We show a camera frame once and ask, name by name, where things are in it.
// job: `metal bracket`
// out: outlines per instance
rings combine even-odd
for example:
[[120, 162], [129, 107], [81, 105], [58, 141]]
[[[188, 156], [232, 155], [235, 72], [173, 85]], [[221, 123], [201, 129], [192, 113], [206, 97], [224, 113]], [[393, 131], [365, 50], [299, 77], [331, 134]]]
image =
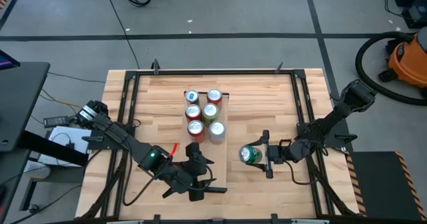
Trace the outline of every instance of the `metal bracket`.
[[294, 69], [294, 74], [297, 75], [299, 78], [306, 78], [306, 71], [304, 71], [304, 69]]
[[282, 68], [283, 62], [281, 62], [278, 66], [278, 68], [274, 71], [274, 74], [280, 74], [280, 69]]
[[157, 59], [154, 59], [153, 63], [151, 64], [150, 69], [154, 70], [154, 75], [159, 75], [160, 65], [159, 65], [159, 62], [157, 61]]
[[136, 75], [136, 71], [126, 71], [125, 73], [125, 81], [132, 79], [133, 77], [135, 77]]
[[277, 213], [272, 213], [272, 224], [279, 224], [279, 216]]
[[160, 224], [160, 215], [159, 214], [154, 215], [153, 224]]

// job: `orange vacuum cleaner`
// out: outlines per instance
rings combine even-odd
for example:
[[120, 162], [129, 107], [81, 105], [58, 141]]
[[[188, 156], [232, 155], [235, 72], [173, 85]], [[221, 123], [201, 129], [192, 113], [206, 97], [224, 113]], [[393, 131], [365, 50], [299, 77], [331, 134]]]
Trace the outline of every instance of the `orange vacuum cleaner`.
[[[421, 95], [425, 99], [395, 93], [377, 84], [363, 70], [362, 58], [366, 50], [377, 41], [389, 38], [392, 40], [386, 46], [390, 54], [388, 69], [378, 75], [379, 80], [388, 82], [399, 79], [415, 85], [420, 88]], [[356, 70], [363, 82], [391, 99], [411, 105], [427, 105], [427, 27], [415, 35], [391, 31], [371, 38], [363, 44], [356, 56]]]

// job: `black desk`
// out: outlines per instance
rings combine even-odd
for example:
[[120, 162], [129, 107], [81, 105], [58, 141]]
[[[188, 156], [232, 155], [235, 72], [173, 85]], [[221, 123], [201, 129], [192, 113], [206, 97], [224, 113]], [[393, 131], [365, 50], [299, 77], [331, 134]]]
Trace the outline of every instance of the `black desk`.
[[6, 188], [0, 203], [0, 223], [4, 222], [30, 151], [80, 166], [87, 163], [88, 154], [25, 131], [49, 67], [48, 63], [22, 63], [0, 71], [0, 185]]
[[0, 142], [7, 140], [0, 152], [0, 183], [4, 183], [6, 195], [0, 205], [0, 223], [4, 222], [21, 174], [30, 154], [28, 149], [14, 149], [27, 125], [37, 97], [46, 80], [48, 63], [22, 63], [20, 67], [0, 71]]

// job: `can lid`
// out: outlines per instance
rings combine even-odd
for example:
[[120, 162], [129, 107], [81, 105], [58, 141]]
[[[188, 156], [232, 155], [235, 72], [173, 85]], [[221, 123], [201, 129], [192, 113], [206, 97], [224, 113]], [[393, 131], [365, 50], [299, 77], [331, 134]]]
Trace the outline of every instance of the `can lid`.
[[199, 98], [199, 93], [194, 90], [187, 91], [187, 93], [185, 94], [185, 98], [188, 101], [194, 102], [195, 100], [197, 100], [197, 98]]
[[211, 103], [206, 104], [205, 107], [203, 108], [203, 112], [208, 117], [213, 117], [214, 115], [216, 115], [217, 111], [218, 110], [217, 110], [216, 105], [215, 104], [211, 104]]
[[249, 150], [249, 147], [243, 146], [240, 149], [240, 157], [241, 157], [242, 161], [248, 161], [249, 160], [249, 158], [251, 157], [251, 151]]
[[199, 134], [203, 131], [203, 124], [200, 121], [190, 121], [188, 123], [188, 131], [191, 134]]
[[209, 99], [211, 99], [212, 101], [217, 101], [221, 99], [222, 93], [218, 89], [212, 89], [207, 93], [207, 97], [209, 97]]
[[185, 113], [187, 113], [187, 116], [189, 117], [197, 117], [200, 114], [200, 107], [198, 105], [191, 104], [187, 107]]
[[226, 132], [226, 127], [221, 121], [214, 121], [209, 126], [209, 132], [214, 135], [223, 135]]

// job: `red soda can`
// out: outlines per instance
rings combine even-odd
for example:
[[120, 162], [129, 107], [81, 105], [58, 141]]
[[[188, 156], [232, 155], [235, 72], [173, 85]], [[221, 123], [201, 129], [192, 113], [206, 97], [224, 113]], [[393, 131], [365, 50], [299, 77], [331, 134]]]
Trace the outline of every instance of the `red soda can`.
[[205, 128], [201, 121], [190, 121], [187, 130], [192, 141], [202, 143], [205, 140]]
[[221, 109], [222, 104], [222, 92], [218, 89], [212, 89], [207, 92], [207, 102], [217, 105]]
[[187, 121], [198, 120], [201, 121], [201, 109], [196, 104], [191, 104], [185, 110], [185, 116], [187, 117]]

